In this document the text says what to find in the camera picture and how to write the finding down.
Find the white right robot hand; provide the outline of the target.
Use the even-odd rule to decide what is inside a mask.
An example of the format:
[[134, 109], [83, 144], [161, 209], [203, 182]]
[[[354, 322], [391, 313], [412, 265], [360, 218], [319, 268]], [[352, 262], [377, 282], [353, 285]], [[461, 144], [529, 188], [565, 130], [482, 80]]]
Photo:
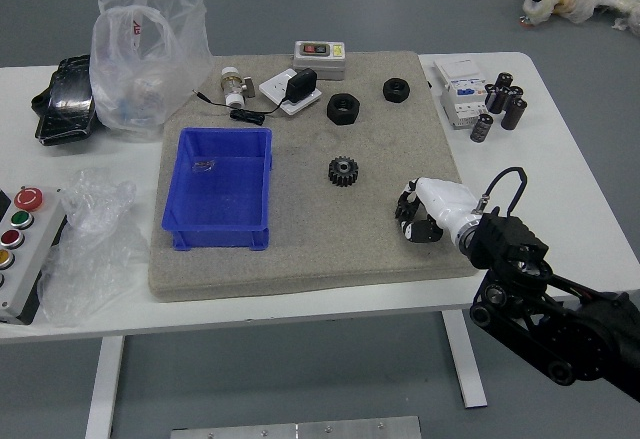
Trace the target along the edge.
[[413, 243], [439, 241], [445, 233], [466, 253], [479, 226], [478, 200], [463, 184], [421, 177], [410, 181], [395, 210], [404, 237]]

